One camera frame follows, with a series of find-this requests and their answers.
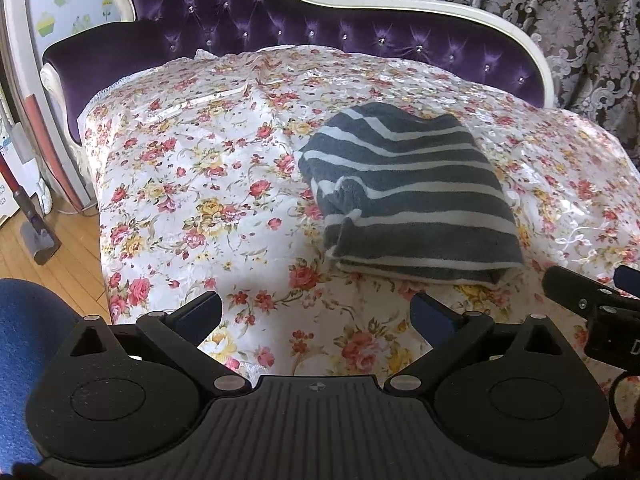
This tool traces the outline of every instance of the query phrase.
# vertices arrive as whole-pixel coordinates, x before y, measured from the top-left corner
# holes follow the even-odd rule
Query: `purple tufted headboard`
[[[321,44],[347,52],[429,63],[549,106],[542,53],[497,16],[430,0],[116,0],[124,19],[52,45],[43,82],[66,111],[80,144],[78,115],[119,78],[198,48],[222,56],[276,44]]]

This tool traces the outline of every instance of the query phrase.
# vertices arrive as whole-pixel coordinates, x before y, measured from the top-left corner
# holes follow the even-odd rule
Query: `folded towel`
[[[495,285],[522,266],[494,171],[451,115],[370,103],[341,111],[298,153],[339,268],[424,282]]]

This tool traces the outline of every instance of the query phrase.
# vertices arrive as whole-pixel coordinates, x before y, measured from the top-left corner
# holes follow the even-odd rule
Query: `bed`
[[[113,322],[206,290],[222,324],[201,349],[250,378],[375,374],[428,351],[408,324],[426,290],[499,322],[581,320],[543,297],[560,264],[608,283],[636,266],[640,178],[619,142],[553,108],[550,70],[508,22],[428,0],[115,0],[123,17],[50,47],[42,80],[100,207]],[[328,118],[385,102],[455,115],[494,165],[526,269],[507,285],[419,285],[341,272],[294,152]],[[586,359],[608,388],[616,371]],[[627,417],[636,391],[620,389]],[[613,424],[596,458],[616,457]]]

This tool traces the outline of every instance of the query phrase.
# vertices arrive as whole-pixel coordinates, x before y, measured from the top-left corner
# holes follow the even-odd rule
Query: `red vacuum pole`
[[[15,179],[14,174],[11,171],[11,168],[9,168],[9,165],[6,163],[6,160],[4,160],[4,156],[2,156],[2,152],[0,152],[0,174],[2,175],[2,178],[4,178],[4,180],[6,181],[11,192],[12,193],[17,192],[18,188],[20,187],[20,184],[18,184],[18,181]]]

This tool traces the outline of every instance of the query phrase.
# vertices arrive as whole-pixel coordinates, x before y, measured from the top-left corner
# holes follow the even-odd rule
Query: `cordless vacuum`
[[[9,165],[0,152],[0,174],[6,181],[9,189],[14,194],[14,200],[27,217],[20,227],[20,235],[33,259],[38,265],[44,265],[60,248],[60,240],[55,233],[45,224],[42,217],[36,211],[29,195],[15,179]]]

